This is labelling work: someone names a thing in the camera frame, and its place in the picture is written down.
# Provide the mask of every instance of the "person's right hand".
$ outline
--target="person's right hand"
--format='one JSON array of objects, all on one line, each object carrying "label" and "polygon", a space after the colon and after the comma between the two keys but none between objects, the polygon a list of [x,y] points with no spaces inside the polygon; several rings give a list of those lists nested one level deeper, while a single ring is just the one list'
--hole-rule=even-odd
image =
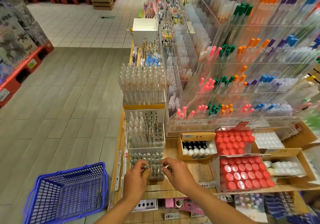
[{"label": "person's right hand", "polygon": [[195,182],[188,166],[183,161],[167,157],[161,161],[162,172],[168,177],[172,186],[182,194],[189,196],[194,187],[198,184]]}]

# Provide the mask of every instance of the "basket handle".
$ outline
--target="basket handle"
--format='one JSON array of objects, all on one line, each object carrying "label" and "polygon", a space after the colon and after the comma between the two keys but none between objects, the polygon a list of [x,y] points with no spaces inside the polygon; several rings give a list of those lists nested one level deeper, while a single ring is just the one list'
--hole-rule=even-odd
[{"label": "basket handle", "polygon": [[105,189],[105,191],[104,191],[104,193],[103,193],[103,194],[105,195],[105,194],[108,193],[108,174],[107,174],[106,171],[104,171],[103,177],[104,177],[104,181],[105,181],[105,183],[106,183],[106,189]]},{"label": "basket handle", "polygon": [[27,211],[27,209],[28,209],[28,207],[29,207],[30,197],[31,197],[32,193],[35,191],[35,189],[36,189],[36,187],[34,186],[33,190],[31,190],[31,192],[28,194],[28,197],[26,198],[26,205],[25,205],[24,208],[23,208],[23,215],[24,215],[25,217],[27,217],[28,214],[29,214],[28,211]]}]

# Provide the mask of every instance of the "hand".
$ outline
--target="hand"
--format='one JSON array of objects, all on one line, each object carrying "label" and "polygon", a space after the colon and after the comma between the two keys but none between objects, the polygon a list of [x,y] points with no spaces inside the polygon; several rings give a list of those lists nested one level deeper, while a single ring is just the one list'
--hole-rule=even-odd
[{"label": "hand", "polygon": [[124,175],[123,199],[129,200],[136,206],[147,188],[147,178],[150,169],[144,170],[147,161],[139,160],[133,168]]},{"label": "hand", "polygon": [[161,168],[161,170],[168,177],[172,186],[182,194],[189,196],[194,187],[198,186],[188,166],[183,161],[167,157],[161,161],[161,164],[164,167],[168,166],[167,168]]}]

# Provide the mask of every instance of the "open white box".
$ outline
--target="open white box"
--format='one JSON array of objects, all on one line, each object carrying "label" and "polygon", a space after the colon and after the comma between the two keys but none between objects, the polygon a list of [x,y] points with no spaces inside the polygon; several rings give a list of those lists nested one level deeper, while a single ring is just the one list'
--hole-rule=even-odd
[{"label": "open white box", "polygon": [[135,18],[133,20],[133,43],[134,46],[141,47],[143,40],[158,39],[157,21],[153,18]]}]

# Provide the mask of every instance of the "blue basket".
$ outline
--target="blue basket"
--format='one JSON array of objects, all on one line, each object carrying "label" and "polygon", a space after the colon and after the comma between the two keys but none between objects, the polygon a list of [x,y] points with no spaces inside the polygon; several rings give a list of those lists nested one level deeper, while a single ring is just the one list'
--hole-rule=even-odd
[{"label": "blue basket", "polygon": [[105,169],[98,162],[40,175],[26,200],[23,223],[63,223],[100,212],[108,203]]}]

